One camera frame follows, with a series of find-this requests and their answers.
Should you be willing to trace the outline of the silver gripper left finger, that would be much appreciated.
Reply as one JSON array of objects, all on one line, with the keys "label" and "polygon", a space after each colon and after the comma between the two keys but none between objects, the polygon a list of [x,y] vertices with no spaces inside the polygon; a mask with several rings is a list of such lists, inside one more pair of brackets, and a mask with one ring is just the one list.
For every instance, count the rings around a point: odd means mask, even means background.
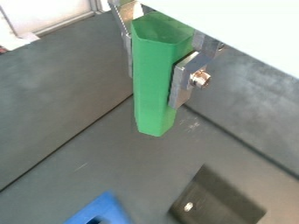
[{"label": "silver gripper left finger", "polygon": [[128,76],[132,76],[130,23],[144,15],[142,6],[136,0],[106,0],[106,2],[120,28],[126,51]]}]

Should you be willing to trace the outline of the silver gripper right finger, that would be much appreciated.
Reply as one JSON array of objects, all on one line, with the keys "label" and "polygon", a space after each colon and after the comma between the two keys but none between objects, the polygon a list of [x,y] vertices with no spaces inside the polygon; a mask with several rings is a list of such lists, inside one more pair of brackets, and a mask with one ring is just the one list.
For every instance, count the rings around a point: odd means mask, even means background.
[{"label": "silver gripper right finger", "polygon": [[225,44],[194,30],[192,35],[192,52],[173,65],[172,85],[168,106],[177,109],[190,98],[193,88],[209,85],[210,75],[205,69],[212,60],[225,49]]}]

